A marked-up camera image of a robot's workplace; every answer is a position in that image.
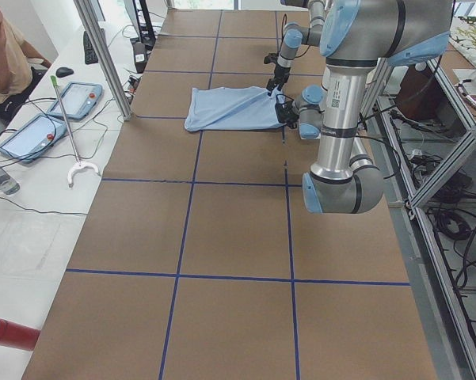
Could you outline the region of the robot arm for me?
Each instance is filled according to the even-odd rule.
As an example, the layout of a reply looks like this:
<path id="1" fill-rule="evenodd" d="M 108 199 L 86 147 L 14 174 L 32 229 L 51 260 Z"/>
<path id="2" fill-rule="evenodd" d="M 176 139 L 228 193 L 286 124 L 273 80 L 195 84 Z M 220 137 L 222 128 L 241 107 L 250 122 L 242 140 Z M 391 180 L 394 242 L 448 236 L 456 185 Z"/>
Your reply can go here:
<path id="1" fill-rule="evenodd" d="M 297 23 L 287 23 L 283 27 L 280 48 L 276 53 L 269 53 L 264 58 L 264 64 L 275 64 L 273 77 L 268 80 L 266 89 L 271 95 L 274 89 L 281 90 L 288 82 L 292 64 L 302 45 L 308 47 L 320 44 L 322 30 L 332 7 L 332 1 L 325 0 L 287 0 L 280 2 L 284 6 L 294 6 L 308 10 L 310 24 L 308 27 Z"/>
<path id="2" fill-rule="evenodd" d="M 327 90 L 304 91 L 292 102 L 299 126 L 320 139 L 317 160 L 303 174 L 303 198 L 312 213 L 359 214 L 383 196 L 383 175 L 357 138 L 367 75 L 379 59 L 390 67 L 442 55 L 452 20 L 450 1 L 290 1 L 304 8 L 310 25 L 284 27 L 280 50 L 265 57 L 275 64 L 267 89 L 282 89 L 298 48 L 317 46 L 326 60 Z"/>

